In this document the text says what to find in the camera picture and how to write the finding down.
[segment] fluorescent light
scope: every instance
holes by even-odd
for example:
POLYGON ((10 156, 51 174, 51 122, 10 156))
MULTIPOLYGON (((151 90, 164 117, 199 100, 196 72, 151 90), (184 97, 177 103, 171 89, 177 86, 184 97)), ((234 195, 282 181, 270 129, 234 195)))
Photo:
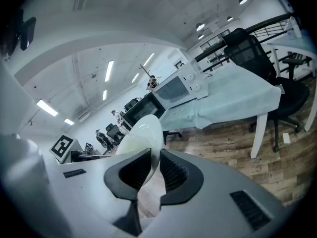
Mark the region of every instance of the fluorescent light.
POLYGON ((64 122, 68 123, 69 125, 73 125, 74 124, 74 122, 72 122, 70 119, 67 119, 67 118, 64 120, 64 122))
POLYGON ((139 74, 136 74, 131 83, 133 83, 137 79, 138 76, 139 74))
POLYGON ((52 109, 49 105, 47 105, 43 100, 39 100, 39 102, 36 104, 38 105, 41 109, 45 110, 47 113, 55 117, 58 113, 52 109))
POLYGON ((112 69, 112 65, 113 65, 113 61, 110 61, 108 63, 108 68, 107 68, 107 72, 106 72, 106 77, 105 77, 105 82, 107 82, 110 78, 110 73, 111 73, 111 69, 112 69))
POLYGON ((107 97, 107 90, 104 90, 103 101, 106 99, 106 97, 107 97))
POLYGON ((239 0, 240 4, 244 4, 247 0, 239 0))
POLYGON ((205 26, 205 24, 198 23, 198 24, 196 25, 196 31, 202 30, 202 29, 204 28, 204 26, 205 26))
POLYGON ((145 66, 148 63, 148 61, 152 58, 152 56, 154 56, 154 53, 152 53, 152 55, 150 55, 150 57, 146 60, 146 62, 144 63, 143 66, 145 66))

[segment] white table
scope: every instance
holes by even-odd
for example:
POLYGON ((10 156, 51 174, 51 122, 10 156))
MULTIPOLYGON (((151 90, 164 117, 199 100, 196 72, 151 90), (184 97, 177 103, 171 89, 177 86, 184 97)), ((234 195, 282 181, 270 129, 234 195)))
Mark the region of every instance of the white table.
MULTIPOLYGON (((276 54, 276 49, 284 49, 287 51, 303 54, 305 56, 312 58, 313 76, 316 77, 315 62, 317 59, 317 49, 306 31, 302 31, 302 38, 294 38, 294 37, 290 37, 286 35, 281 38, 275 39, 273 41, 269 41, 267 44, 271 47, 273 57, 274 57, 274 67, 278 76, 280 76, 280 69, 279 69, 279 62, 278 62, 278 58, 276 54)), ((317 87, 315 90, 313 106, 305 125, 305 131, 308 131, 311 128, 314 118, 316 117, 316 114, 317 114, 317 87)))
POLYGON ((278 108, 281 90, 233 63, 212 74, 209 95, 167 110, 160 118, 163 130, 202 129, 217 122, 257 116, 251 151, 251 158, 255 158, 262 143, 267 113, 278 108))

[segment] railing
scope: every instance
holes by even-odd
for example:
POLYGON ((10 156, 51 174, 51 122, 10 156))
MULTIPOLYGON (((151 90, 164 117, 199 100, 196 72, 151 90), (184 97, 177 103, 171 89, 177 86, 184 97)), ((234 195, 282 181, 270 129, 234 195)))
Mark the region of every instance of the railing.
MULTIPOLYGON (((265 21, 260 22, 256 25, 250 26, 245 30, 250 34, 254 34, 256 37, 262 37, 262 36, 267 35, 268 36, 267 38, 265 38, 263 40, 259 40, 260 43, 263 43, 263 42, 266 42, 272 38, 275 38, 279 35, 286 33, 287 31, 284 30, 285 24, 282 21, 290 18, 291 16, 294 16, 296 18, 295 13, 288 13, 288 14, 280 15, 280 16, 265 20, 265 21)), ((213 47, 205 50, 203 53, 201 53, 197 57, 195 57, 195 60, 197 62, 199 62, 202 59, 208 57, 212 53, 216 52, 217 50, 219 50, 225 46, 226 46, 225 42, 221 41, 221 42, 213 45, 213 47)), ((212 69, 213 67, 215 67, 219 64, 222 64, 224 61, 227 61, 227 60, 229 60, 228 57, 220 60, 219 62, 213 64, 212 66, 204 69, 204 72, 212 69)))

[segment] black metal railing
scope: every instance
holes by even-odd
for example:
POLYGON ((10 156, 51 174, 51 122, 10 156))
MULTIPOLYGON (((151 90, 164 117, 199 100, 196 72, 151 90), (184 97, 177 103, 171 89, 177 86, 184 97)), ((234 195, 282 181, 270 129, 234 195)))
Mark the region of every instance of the black metal railing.
MULTIPOLYGON (((248 33, 254 34, 254 35, 256 35, 256 32, 257 32, 257 31, 260 31, 260 32, 261 32, 261 31, 264 30, 265 35, 267 35, 268 37, 265 38, 265 39, 263 39, 263 40, 261 40, 261 41, 259 41, 260 43, 263 43, 263 42, 266 42, 266 41, 268 41, 268 40, 270 40, 270 39, 272 39, 272 38, 274 38, 274 37, 277 37, 277 36, 279 36, 279 35, 282 35, 282 34, 286 33, 287 31, 285 31, 284 28, 283 28, 283 27, 284 27, 284 23, 281 23, 281 22, 282 22, 283 20, 286 20, 286 19, 290 18, 291 16, 295 16, 295 13, 287 13, 287 14, 280 15, 280 16, 277 16, 277 17, 274 17, 274 18, 270 18, 270 19, 265 20, 265 21, 262 21, 262 22, 260 22, 260 23, 258 23, 258 24, 256 24, 256 25, 250 26, 250 27, 248 27, 248 28, 245 29, 245 30, 246 30, 248 33), (273 33, 270 34, 270 32, 273 32, 273 31, 274 31, 274 30, 270 30, 270 29, 272 29, 272 28, 275 27, 275 26, 272 27, 271 25, 274 25, 274 24, 277 24, 277 23, 280 24, 279 30, 281 30, 281 32, 275 33, 275 34, 273 34, 273 33)), ((225 46, 226 46, 225 42, 224 42, 224 41, 221 41, 221 42, 219 42, 219 43, 213 45, 211 48, 205 50, 203 53, 201 53, 201 54, 198 55, 197 57, 195 57, 195 60, 196 60, 197 62, 199 62, 199 61, 201 61, 202 59, 204 59, 204 58, 210 56, 212 53, 216 52, 217 50, 219 50, 219 49, 221 49, 221 48, 223 48, 223 47, 225 47, 225 46)), ((215 66, 217 66, 217 65, 219 65, 219 64, 222 64, 224 61, 226 61, 226 60, 228 60, 228 59, 229 59, 229 58, 224 58, 224 59, 220 60, 219 62, 213 64, 212 66, 210 66, 210 67, 204 69, 204 72, 206 72, 206 71, 212 69, 213 67, 215 67, 215 66)))

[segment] white ceiling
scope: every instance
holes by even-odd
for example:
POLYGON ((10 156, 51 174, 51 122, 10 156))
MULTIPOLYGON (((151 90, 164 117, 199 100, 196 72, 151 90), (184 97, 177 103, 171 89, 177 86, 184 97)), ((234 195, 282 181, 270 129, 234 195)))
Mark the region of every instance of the white ceiling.
POLYGON ((24 89, 36 102, 43 99, 60 113, 58 116, 62 119, 53 118, 40 110, 32 118, 33 126, 28 127, 28 133, 47 134, 46 129, 41 130, 43 127, 54 129, 57 135, 68 130, 70 126, 64 123, 63 119, 76 121, 85 110, 98 109, 136 85, 144 74, 139 69, 140 64, 143 65, 147 58, 155 53, 146 67, 150 66, 165 48, 143 43, 108 45, 81 51, 53 63, 33 77, 24 89), (114 63, 110 79, 105 82, 106 68, 111 60, 114 63), (131 81, 137 73, 140 76, 132 84, 131 81), (107 90, 105 101, 104 90, 107 90))
POLYGON ((207 25, 217 20, 221 28, 228 23, 227 16, 238 18, 252 1, 239 5, 238 0, 85 0, 79 8, 113 7, 136 12, 167 27, 191 48, 198 43, 197 23, 207 25))

